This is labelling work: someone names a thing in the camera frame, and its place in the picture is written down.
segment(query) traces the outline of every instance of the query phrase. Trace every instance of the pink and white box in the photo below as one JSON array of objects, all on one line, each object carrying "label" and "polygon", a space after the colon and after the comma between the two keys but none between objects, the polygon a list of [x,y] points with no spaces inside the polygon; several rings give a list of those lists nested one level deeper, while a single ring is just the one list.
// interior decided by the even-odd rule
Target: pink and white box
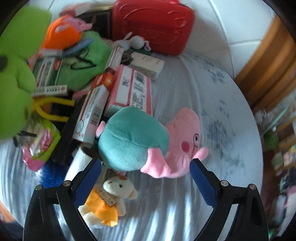
[{"label": "pink and white box", "polygon": [[114,74],[105,116],[111,117],[126,106],[135,106],[149,115],[152,113],[151,80],[139,71],[120,65]]}]

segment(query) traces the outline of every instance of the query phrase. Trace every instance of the orange plush toy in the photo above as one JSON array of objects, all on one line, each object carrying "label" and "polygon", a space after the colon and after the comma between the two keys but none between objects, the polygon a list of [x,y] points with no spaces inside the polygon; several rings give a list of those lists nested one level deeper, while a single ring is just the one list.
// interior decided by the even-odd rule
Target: orange plush toy
[{"label": "orange plush toy", "polygon": [[42,48],[64,50],[76,44],[82,31],[92,28],[92,23],[65,15],[55,20],[48,28]]}]

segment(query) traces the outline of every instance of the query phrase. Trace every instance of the metal screw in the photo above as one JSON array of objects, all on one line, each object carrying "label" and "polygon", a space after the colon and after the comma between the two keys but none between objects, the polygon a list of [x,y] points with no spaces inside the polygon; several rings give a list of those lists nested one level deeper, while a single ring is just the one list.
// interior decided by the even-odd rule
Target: metal screw
[{"label": "metal screw", "polygon": [[228,183],[227,181],[225,181],[225,180],[222,180],[222,181],[221,181],[221,185],[224,186],[224,187],[227,187],[228,184],[229,184],[229,183]]},{"label": "metal screw", "polygon": [[250,184],[249,187],[252,189],[252,190],[256,190],[256,186],[254,184]]},{"label": "metal screw", "polygon": [[68,187],[68,186],[70,186],[71,185],[71,181],[64,181],[63,182],[63,186],[64,187]]},{"label": "metal screw", "polygon": [[41,190],[41,189],[42,189],[42,185],[41,184],[39,184],[39,185],[36,186],[36,190]]}]

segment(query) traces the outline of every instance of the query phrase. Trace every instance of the white rabbit plush toy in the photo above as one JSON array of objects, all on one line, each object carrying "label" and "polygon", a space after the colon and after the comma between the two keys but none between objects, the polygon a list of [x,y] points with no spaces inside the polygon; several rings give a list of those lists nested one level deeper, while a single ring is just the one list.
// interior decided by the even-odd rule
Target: white rabbit plush toy
[{"label": "white rabbit plush toy", "polygon": [[133,32],[128,33],[123,40],[115,41],[114,45],[120,45],[124,49],[124,51],[129,50],[130,47],[132,47],[133,49],[140,49],[144,47],[145,50],[151,51],[149,41],[144,40],[141,36],[138,35],[129,39],[132,34]]},{"label": "white rabbit plush toy", "polygon": [[86,203],[78,208],[88,226],[104,225],[113,227],[118,224],[118,216],[126,214],[123,199],[136,199],[137,190],[125,176],[114,176],[104,182],[103,186],[95,184]]}]

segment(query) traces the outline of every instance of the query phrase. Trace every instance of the pink pig plush toy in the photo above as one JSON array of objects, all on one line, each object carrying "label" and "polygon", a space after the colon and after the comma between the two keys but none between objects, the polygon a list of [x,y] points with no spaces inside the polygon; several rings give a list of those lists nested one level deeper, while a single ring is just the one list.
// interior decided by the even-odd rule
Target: pink pig plush toy
[{"label": "pink pig plush toy", "polygon": [[200,147],[200,121],[188,108],[181,109],[166,126],[130,106],[101,122],[99,153],[116,171],[141,170],[154,178],[177,178],[189,172],[190,161],[204,160],[209,151]]}]

